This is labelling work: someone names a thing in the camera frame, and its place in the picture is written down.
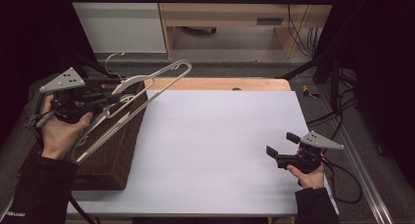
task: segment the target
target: white panel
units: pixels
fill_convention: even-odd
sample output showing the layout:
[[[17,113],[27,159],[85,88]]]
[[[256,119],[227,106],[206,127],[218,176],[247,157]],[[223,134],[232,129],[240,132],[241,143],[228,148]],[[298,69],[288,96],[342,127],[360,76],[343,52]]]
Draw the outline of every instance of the white panel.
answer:
[[[294,214],[297,179],[266,154],[297,151],[288,131],[308,132],[295,92],[167,90],[147,106],[126,189],[73,194],[109,215]]]
[[[165,53],[155,3],[73,3],[95,53]]]

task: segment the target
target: human arm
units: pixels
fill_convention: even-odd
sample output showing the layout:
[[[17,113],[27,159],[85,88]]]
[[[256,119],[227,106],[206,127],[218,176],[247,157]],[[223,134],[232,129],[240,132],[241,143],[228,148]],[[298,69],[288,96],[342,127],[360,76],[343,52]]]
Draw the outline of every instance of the human arm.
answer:
[[[46,99],[43,112],[50,107]],[[42,127],[44,150],[31,157],[15,190],[13,204],[1,224],[65,223],[69,196],[78,165],[63,161],[78,134],[88,126],[88,113],[77,124],[54,116]]]
[[[303,190],[296,192],[298,216],[296,224],[306,223],[340,223],[339,217],[324,188],[324,166],[304,174],[292,165],[288,170],[299,178]]]

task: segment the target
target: brown wicker basket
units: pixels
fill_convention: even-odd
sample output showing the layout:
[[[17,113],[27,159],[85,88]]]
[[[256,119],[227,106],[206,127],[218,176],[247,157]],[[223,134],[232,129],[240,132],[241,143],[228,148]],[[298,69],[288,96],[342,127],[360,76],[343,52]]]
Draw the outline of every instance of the brown wicker basket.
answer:
[[[112,79],[86,79],[86,86],[105,92],[109,86],[119,83]],[[126,89],[123,94],[135,94],[144,89],[144,83],[139,82]],[[76,157],[82,155],[104,132],[129,112],[134,112],[148,100],[147,93],[142,94],[132,104],[127,106],[113,118],[105,119],[90,134],[86,143],[76,150]],[[111,108],[111,112],[119,109],[122,104]],[[134,149],[141,122],[146,109],[142,109],[135,117],[129,120],[113,135],[101,148],[87,158],[78,169],[73,183],[74,191],[119,191],[125,189]],[[31,154],[40,151],[37,143]]]

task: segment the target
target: black sleeve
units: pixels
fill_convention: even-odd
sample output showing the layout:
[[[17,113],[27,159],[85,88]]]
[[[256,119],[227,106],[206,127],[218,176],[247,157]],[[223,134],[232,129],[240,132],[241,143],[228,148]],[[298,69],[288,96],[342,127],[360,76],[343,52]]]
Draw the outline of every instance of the black sleeve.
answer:
[[[296,192],[298,216],[296,224],[336,224],[339,217],[325,188],[312,188]]]
[[[77,164],[62,160],[31,158],[1,224],[64,224],[77,168]]]

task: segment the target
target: white table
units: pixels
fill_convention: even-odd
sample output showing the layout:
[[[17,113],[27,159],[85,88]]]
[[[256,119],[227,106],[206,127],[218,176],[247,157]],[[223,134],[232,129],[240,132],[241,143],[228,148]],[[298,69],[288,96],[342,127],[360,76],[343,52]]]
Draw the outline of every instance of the white table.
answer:
[[[147,106],[126,189],[73,195],[94,215],[295,215],[297,179],[265,153],[293,155],[287,132],[308,132],[295,92],[167,90]]]

